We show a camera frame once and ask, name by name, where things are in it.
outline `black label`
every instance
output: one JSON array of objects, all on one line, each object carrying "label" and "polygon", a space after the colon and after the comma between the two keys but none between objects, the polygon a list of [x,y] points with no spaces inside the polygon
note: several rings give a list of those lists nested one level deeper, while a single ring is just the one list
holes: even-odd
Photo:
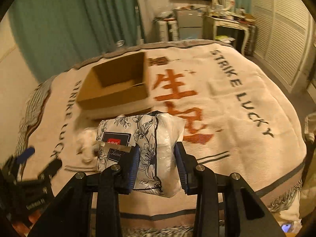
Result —
[{"label": "black label", "polygon": [[115,150],[115,149],[112,149],[112,148],[111,148],[111,149],[109,150],[109,160],[118,162],[119,159],[121,158],[121,156],[122,156],[124,153],[127,153],[127,152],[125,152],[125,151],[119,151],[119,150]]},{"label": "black label", "polygon": [[104,132],[102,141],[127,146],[131,136],[130,133]]}]

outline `vanity table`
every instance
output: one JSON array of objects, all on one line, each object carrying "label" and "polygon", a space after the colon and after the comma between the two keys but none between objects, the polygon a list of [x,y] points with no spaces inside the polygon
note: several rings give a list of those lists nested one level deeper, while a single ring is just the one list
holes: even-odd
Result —
[{"label": "vanity table", "polygon": [[215,40],[215,37],[217,36],[217,27],[228,27],[228,28],[234,28],[234,29],[239,29],[243,30],[245,32],[244,40],[242,42],[241,46],[241,54],[245,55],[245,46],[248,42],[249,38],[249,27],[246,24],[239,23],[234,20],[226,20],[226,19],[219,19],[219,18],[214,18],[211,16],[206,16],[212,19],[213,22],[213,40]]}]

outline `closet door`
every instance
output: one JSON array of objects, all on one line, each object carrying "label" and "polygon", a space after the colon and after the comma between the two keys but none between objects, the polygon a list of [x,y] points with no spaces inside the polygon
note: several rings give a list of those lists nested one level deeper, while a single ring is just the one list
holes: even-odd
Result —
[{"label": "closet door", "polygon": [[308,38],[309,12],[301,0],[274,2],[274,21],[265,60],[292,85]]},{"label": "closet door", "polygon": [[252,0],[252,14],[257,19],[258,27],[255,52],[264,58],[272,31],[273,0]]}]

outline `floor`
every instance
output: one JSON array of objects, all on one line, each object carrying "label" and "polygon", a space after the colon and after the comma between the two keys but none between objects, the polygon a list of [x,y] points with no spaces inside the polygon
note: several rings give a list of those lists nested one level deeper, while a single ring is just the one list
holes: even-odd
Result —
[{"label": "floor", "polygon": [[304,120],[305,117],[316,111],[316,104],[313,99],[310,97],[307,91],[302,93],[289,93],[285,87],[281,84],[281,82],[273,75],[260,61],[258,61],[254,57],[247,57],[252,62],[256,63],[262,71],[281,89],[281,91],[285,94],[288,100],[292,103],[293,107],[296,110],[298,118],[301,123],[302,129],[304,129]]}]

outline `blue gripper pad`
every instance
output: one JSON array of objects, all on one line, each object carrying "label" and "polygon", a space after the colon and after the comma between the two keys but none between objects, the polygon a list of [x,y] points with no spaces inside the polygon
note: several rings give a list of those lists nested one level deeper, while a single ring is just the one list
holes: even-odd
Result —
[{"label": "blue gripper pad", "polygon": [[132,147],[134,149],[134,156],[132,157],[132,166],[130,167],[130,173],[128,178],[128,188],[132,190],[135,186],[138,166],[139,166],[139,160],[140,160],[140,151],[139,146],[136,144],[135,147]]},{"label": "blue gripper pad", "polygon": [[181,152],[180,152],[181,148],[182,147],[178,146],[178,143],[176,143],[174,146],[174,149],[173,149],[173,153],[174,153],[174,156],[176,158],[176,164],[177,164],[177,168],[178,168],[181,187],[184,190],[184,192],[187,193],[187,191],[188,191],[187,172],[185,171],[184,162],[183,162],[183,159],[181,157]]}]

